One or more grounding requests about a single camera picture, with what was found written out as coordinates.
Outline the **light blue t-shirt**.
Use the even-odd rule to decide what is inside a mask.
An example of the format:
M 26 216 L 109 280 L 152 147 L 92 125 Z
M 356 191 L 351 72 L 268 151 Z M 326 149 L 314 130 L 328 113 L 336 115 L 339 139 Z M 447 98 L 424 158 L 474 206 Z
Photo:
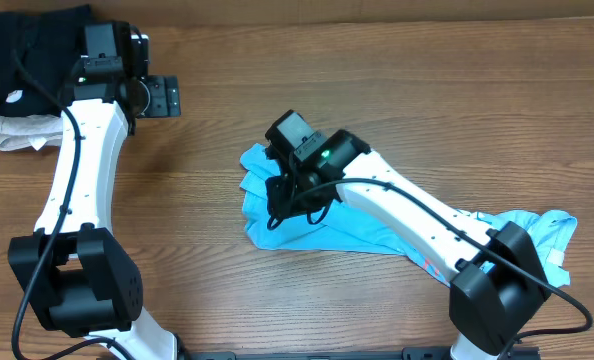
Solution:
M 290 218 L 275 230 L 267 227 L 268 178 L 280 174 L 278 164 L 267 158 L 265 147 L 253 145 L 244 152 L 240 164 L 246 175 L 240 183 L 245 192 L 242 213 L 247 218 L 245 232 L 251 242 L 264 250 L 326 250 L 403 255 L 446 285 L 448 281 L 411 244 L 368 214 L 335 201 L 320 224 L 312 225 L 304 216 Z M 568 286 L 570 274 L 563 268 L 565 251 L 578 226 L 578 220 L 563 210 L 541 215 L 512 210 L 497 215 L 468 212 L 464 215 L 499 230 L 514 222 L 528 232 L 536 247 L 548 282 L 555 287 Z

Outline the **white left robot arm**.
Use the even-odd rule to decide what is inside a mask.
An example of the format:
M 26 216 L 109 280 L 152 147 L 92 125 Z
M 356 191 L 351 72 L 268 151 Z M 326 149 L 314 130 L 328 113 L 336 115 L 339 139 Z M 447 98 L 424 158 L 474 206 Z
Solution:
M 88 24 L 83 41 L 62 88 L 46 95 L 63 123 L 47 202 L 33 233 L 8 249 L 24 292 L 19 308 L 73 338 L 76 349 L 99 344 L 119 359 L 184 359 L 179 337 L 146 310 L 140 271 L 111 223 L 122 145 L 138 119 L 180 115 L 178 83 L 149 73 L 148 39 L 129 23 Z

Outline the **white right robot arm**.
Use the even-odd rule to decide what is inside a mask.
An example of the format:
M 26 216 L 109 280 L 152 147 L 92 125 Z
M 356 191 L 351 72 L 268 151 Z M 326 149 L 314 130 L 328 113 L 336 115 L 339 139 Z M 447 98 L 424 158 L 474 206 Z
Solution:
M 267 180 L 267 223 L 304 217 L 317 225 L 340 202 L 385 225 L 449 284 L 449 317 L 459 332 L 448 359 L 535 359 L 513 347 L 545 303 L 546 275 L 529 234 L 508 222 L 494 229 L 442 203 L 400 175 L 346 130 L 326 136 L 289 110 L 265 134 L 280 173 Z

